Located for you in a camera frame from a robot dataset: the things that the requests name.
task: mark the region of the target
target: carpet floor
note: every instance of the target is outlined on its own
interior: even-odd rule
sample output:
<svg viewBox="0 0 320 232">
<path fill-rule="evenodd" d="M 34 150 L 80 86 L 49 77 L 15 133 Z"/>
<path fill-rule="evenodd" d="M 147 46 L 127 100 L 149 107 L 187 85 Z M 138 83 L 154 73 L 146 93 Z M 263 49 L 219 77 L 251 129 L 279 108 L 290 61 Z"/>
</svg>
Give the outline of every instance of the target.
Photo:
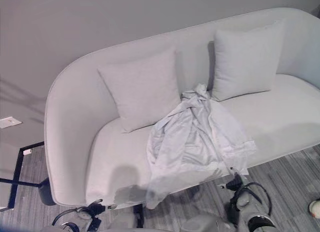
<svg viewBox="0 0 320 232">
<path fill-rule="evenodd" d="M 271 218 L 282 232 L 318 232 L 320 219 L 308 214 L 308 204 L 320 198 L 320 145 L 286 155 L 249 169 L 250 182 L 262 184 L 269 192 L 273 212 Z M 24 156 L 21 181 L 39 183 L 48 176 L 43 146 Z M 224 204 L 232 197 L 232 191 L 217 185 L 231 179 L 225 176 L 167 196 L 156 209 L 144 209 L 145 228 L 178 232 L 188 219 L 200 213 L 215 214 L 226 218 Z M 268 201 L 262 190 L 255 190 Z M 0 231 L 39 231 L 50 225 L 57 214 L 69 209 L 42 204 L 38 191 L 33 187 L 18 186 L 15 208 L 0 212 Z M 110 221 L 121 213 L 132 213 L 131 208 L 117 209 L 99 215 L 100 231 L 107 229 Z"/>
</svg>

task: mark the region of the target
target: sofa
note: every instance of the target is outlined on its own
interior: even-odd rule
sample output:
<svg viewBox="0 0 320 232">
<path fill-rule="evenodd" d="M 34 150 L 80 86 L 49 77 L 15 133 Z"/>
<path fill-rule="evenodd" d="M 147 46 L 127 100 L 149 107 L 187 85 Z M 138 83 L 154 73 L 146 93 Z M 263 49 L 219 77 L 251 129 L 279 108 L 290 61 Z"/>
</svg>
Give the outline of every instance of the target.
<svg viewBox="0 0 320 232">
<path fill-rule="evenodd" d="M 141 58 L 175 46 L 179 92 L 197 84 L 213 88 L 217 29 L 248 31 L 285 20 L 283 46 L 270 91 L 221 103 L 258 148 L 253 167 L 320 144 L 320 20 L 293 8 L 272 8 L 114 45 L 89 53 L 56 78 L 45 110 L 45 155 L 53 200 L 87 205 L 91 186 L 104 191 L 103 204 L 125 208 L 144 202 L 151 176 L 146 146 L 152 125 L 123 133 L 116 104 L 98 66 Z M 180 174 L 175 191 L 228 174 Z"/>
</svg>

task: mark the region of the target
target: black cable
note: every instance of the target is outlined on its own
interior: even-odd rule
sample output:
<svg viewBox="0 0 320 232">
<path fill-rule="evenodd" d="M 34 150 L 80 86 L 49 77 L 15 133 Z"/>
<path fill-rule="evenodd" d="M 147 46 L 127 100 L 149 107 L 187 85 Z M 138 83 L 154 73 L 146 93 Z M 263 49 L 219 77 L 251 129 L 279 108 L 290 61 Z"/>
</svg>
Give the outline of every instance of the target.
<svg viewBox="0 0 320 232">
<path fill-rule="evenodd" d="M 269 203 L 269 212 L 268 212 L 268 215 L 271 216 L 271 212 L 272 212 L 272 201 L 271 201 L 271 198 L 270 198 L 270 195 L 268 194 L 267 190 L 259 183 L 257 182 L 250 182 L 244 186 L 242 186 L 238 191 L 235 192 L 235 195 L 233 197 L 233 200 L 235 201 L 235 207 L 236 209 L 238 210 L 237 208 L 237 200 L 241 194 L 241 191 L 244 190 L 244 189 L 248 189 L 248 187 L 250 186 L 259 186 L 263 189 L 264 193 L 266 194 L 266 197 L 268 198 L 268 203 Z"/>
<path fill-rule="evenodd" d="M 268 215 L 271 216 L 271 212 L 272 212 L 272 201 L 271 201 L 271 197 L 268 193 L 268 191 L 259 183 L 257 182 L 251 182 L 251 183 L 248 183 L 245 187 L 249 187 L 249 186 L 259 186 L 263 189 L 266 197 L 268 198 L 268 202 L 269 202 L 269 212 L 268 212 Z"/>
<path fill-rule="evenodd" d="M 76 212 L 76 211 L 77 211 L 76 208 L 71 208 L 71 209 L 67 209 L 67 210 L 61 212 L 60 214 L 58 214 L 58 215 L 54 218 L 54 220 L 53 220 L 53 222 L 52 222 L 52 225 L 54 226 L 54 225 L 57 223 L 58 219 L 60 219 L 62 216 L 65 216 L 66 214 L 69 214 L 69 213 L 72 213 L 72 212 Z"/>
</svg>

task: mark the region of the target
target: light gray pillow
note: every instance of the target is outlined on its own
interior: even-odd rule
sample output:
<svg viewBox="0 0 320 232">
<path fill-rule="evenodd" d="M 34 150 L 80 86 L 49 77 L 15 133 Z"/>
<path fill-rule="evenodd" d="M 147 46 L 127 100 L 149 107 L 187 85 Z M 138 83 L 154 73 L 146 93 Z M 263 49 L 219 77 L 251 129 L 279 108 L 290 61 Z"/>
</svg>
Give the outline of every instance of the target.
<svg viewBox="0 0 320 232">
<path fill-rule="evenodd" d="M 212 97 L 223 101 L 271 90 L 283 39 L 283 21 L 247 32 L 217 30 Z"/>
<path fill-rule="evenodd" d="M 98 71 L 116 103 L 125 132 L 155 124 L 181 101 L 174 48 L 127 63 L 108 64 Z"/>
</svg>

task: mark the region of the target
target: wall outlet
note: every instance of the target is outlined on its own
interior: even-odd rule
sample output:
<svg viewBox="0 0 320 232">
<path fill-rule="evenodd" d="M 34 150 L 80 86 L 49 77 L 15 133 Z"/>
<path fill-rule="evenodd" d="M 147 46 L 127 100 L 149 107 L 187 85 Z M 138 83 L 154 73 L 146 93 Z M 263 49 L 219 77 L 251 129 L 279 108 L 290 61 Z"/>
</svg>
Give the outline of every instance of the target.
<svg viewBox="0 0 320 232">
<path fill-rule="evenodd" d="M 0 119 L 0 129 L 4 129 L 10 126 L 16 126 L 19 124 L 22 124 L 22 122 L 13 118 L 12 116 Z"/>
</svg>

